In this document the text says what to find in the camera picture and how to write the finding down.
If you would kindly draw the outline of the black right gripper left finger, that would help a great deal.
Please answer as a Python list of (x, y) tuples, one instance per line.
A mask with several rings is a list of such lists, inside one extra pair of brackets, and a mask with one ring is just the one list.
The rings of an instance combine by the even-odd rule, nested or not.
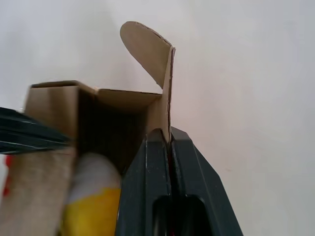
[(123, 177), (115, 236), (171, 236), (170, 208), (167, 146), (155, 129)]

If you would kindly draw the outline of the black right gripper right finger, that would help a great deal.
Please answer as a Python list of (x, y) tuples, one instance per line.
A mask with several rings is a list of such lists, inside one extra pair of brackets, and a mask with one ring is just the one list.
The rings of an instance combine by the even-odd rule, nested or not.
[(175, 127), (171, 160), (175, 236), (244, 236), (219, 175)]

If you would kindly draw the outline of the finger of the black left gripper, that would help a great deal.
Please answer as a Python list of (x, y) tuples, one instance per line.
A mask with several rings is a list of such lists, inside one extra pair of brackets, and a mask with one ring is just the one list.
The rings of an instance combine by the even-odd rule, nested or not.
[(0, 107), (0, 154), (22, 154), (69, 147), (74, 141), (16, 110)]

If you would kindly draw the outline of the brown cardboard box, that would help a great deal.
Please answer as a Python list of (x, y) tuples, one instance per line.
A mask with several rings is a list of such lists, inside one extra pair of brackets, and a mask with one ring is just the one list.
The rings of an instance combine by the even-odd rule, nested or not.
[(109, 160), (123, 176), (152, 130), (170, 139), (170, 100), (175, 47), (153, 29), (128, 21), (121, 40), (162, 93), (91, 88), (79, 81), (29, 88), (25, 114), (70, 138), (58, 150), (13, 156), (7, 195), (0, 204), (0, 236), (60, 236), (75, 166), (99, 154), (96, 171)]

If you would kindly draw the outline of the yellow and white item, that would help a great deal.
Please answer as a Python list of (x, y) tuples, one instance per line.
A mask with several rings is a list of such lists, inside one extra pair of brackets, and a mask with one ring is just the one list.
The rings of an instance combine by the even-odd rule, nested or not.
[(75, 166), (64, 205), (61, 236), (114, 236), (121, 175), (106, 157), (84, 153)]

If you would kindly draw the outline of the red tape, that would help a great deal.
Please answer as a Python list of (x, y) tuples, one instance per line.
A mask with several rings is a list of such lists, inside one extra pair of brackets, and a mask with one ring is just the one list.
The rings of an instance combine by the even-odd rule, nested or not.
[(10, 166), (12, 164), (12, 156), (11, 155), (5, 155), (4, 157), (5, 157), (4, 163), (6, 166), (6, 177), (5, 177), (2, 195), (5, 197), (9, 194), (9, 187), (10, 187), (10, 182), (11, 182), (11, 177), (10, 177), (9, 172), (10, 172)]

